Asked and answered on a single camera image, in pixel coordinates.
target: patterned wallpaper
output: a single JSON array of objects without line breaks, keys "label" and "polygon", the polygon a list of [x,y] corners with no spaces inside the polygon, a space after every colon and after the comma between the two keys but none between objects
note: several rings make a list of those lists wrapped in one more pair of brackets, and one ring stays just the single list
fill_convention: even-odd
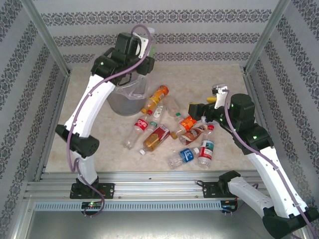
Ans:
[{"label": "patterned wallpaper", "polygon": [[141,23],[156,29],[158,64],[245,65],[278,0],[35,0],[69,67],[85,65]]},{"label": "patterned wallpaper", "polygon": [[64,76],[18,0],[0,3],[0,239],[42,157]]},{"label": "patterned wallpaper", "polygon": [[[250,72],[281,163],[301,197],[319,206],[319,7],[294,0]],[[319,222],[314,225],[319,235]]]}]

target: marble surface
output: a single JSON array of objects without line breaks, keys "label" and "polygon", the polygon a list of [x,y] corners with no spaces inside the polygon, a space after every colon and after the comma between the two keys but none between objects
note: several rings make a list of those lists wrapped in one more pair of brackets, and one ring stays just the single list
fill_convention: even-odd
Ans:
[{"label": "marble surface", "polygon": [[[78,67],[72,71],[70,84],[63,104],[59,123],[64,124],[74,109],[87,86],[90,67]],[[231,93],[247,93],[239,65],[156,65],[148,75],[151,95],[156,88],[165,84],[169,95],[175,97],[182,114],[187,114],[188,103],[205,103],[211,96],[211,86],[226,83]],[[142,156],[139,153],[142,143],[149,135],[147,131],[139,138],[131,150],[123,148],[122,141],[131,130],[136,120],[142,115],[124,117],[114,113],[105,101],[93,125],[91,135],[99,139],[100,147],[95,154],[96,171],[128,172],[128,171],[170,171],[167,158],[185,148],[180,141],[167,138],[154,152]],[[173,118],[164,113],[161,123],[170,130],[176,127]],[[248,170],[255,169],[253,164],[234,144],[232,137],[220,126],[215,127],[215,147],[209,169],[197,166],[197,159],[177,168],[177,171],[201,170]],[[199,147],[201,136],[189,147]],[[46,172],[68,172],[66,159],[66,143],[55,135]]]}]

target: trash bin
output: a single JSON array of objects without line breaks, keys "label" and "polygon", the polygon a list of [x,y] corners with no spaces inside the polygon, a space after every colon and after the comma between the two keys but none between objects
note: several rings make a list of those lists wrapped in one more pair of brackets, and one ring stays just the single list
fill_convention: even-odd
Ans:
[{"label": "trash bin", "polygon": [[131,81],[121,86],[130,77],[127,74],[107,98],[111,109],[121,116],[137,114],[141,111],[147,99],[148,81],[146,77],[133,72]]}]

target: plastic bottle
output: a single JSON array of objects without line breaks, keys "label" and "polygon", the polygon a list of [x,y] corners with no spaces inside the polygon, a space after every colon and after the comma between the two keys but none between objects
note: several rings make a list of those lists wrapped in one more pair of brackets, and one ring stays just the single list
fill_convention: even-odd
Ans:
[{"label": "plastic bottle", "polygon": [[156,110],[154,111],[151,119],[150,119],[150,123],[149,126],[147,128],[147,130],[149,132],[154,132],[154,130],[157,128],[158,124],[160,123],[160,118],[163,115],[164,110],[163,110],[163,104],[159,103],[156,107]]},{"label": "plastic bottle", "polygon": [[152,111],[148,111],[147,114],[142,115],[137,120],[129,136],[123,142],[124,147],[128,149],[131,149],[134,147],[134,144],[136,143],[138,138],[141,136],[141,134],[144,132],[146,127],[149,125],[152,113],[153,113]]},{"label": "plastic bottle", "polygon": [[209,168],[209,165],[211,163],[211,158],[214,150],[213,131],[213,124],[208,123],[208,128],[203,134],[203,140],[201,142],[198,156],[199,166],[202,168]]},{"label": "plastic bottle", "polygon": [[155,93],[148,98],[144,105],[144,108],[141,111],[145,114],[148,110],[153,110],[155,106],[161,101],[161,99],[163,99],[168,94],[168,92],[169,90],[167,86],[161,85],[158,90],[155,91]]},{"label": "plastic bottle", "polygon": [[172,96],[166,96],[163,99],[163,104],[166,106],[168,114],[172,117],[175,117],[175,121],[177,123],[180,123],[184,120],[183,116],[180,114],[179,107]]},{"label": "plastic bottle", "polygon": [[168,165],[171,169],[192,161],[199,154],[198,148],[186,148],[168,159]]},{"label": "plastic bottle", "polygon": [[157,127],[143,142],[143,148],[140,150],[142,155],[146,152],[153,152],[168,136],[170,132],[163,124]]},{"label": "plastic bottle", "polygon": [[192,128],[188,132],[180,136],[179,140],[182,144],[189,145],[194,140],[196,140],[203,132],[205,132],[205,130],[207,130],[206,124],[203,124],[196,128]]},{"label": "plastic bottle", "polygon": [[151,34],[151,48],[150,48],[150,51],[148,53],[148,56],[154,58],[155,51],[156,51],[156,47],[155,47],[156,41],[155,41],[155,37],[154,37],[155,29],[152,28],[152,27],[148,27],[148,30],[149,30],[149,32]]},{"label": "plastic bottle", "polygon": [[197,121],[195,119],[193,119],[191,116],[188,116],[186,119],[178,124],[178,126],[176,127],[174,132],[170,134],[170,136],[173,139],[177,139],[177,137],[188,132],[196,124],[196,122]]}]

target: robotic arm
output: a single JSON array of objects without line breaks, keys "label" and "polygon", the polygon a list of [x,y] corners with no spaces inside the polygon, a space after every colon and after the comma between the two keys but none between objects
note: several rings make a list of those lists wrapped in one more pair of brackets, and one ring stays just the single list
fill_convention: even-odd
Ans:
[{"label": "robotic arm", "polygon": [[235,94],[228,109],[227,86],[213,86],[212,92],[217,97],[215,103],[190,104],[188,113],[196,120],[204,115],[208,122],[218,122],[233,136],[235,144],[259,172],[270,198],[250,186],[235,171],[219,177],[219,190],[224,194],[236,195],[253,208],[262,217],[267,231],[276,239],[318,219],[317,209],[309,208],[293,188],[267,131],[255,123],[255,105],[251,98],[245,94]]},{"label": "robotic arm", "polygon": [[76,165],[71,163],[70,150],[77,158],[75,163],[79,170],[76,194],[82,198],[94,197],[96,191],[92,188],[99,188],[94,165],[94,153],[99,147],[99,141],[90,135],[99,110],[126,74],[136,71],[146,75],[154,66],[154,59],[147,56],[150,49],[149,40],[134,33],[137,27],[147,31],[146,27],[137,25],[132,33],[120,33],[115,47],[94,61],[88,86],[77,108],[65,125],[59,124],[55,130],[67,142],[68,162],[72,172],[75,171]]}]

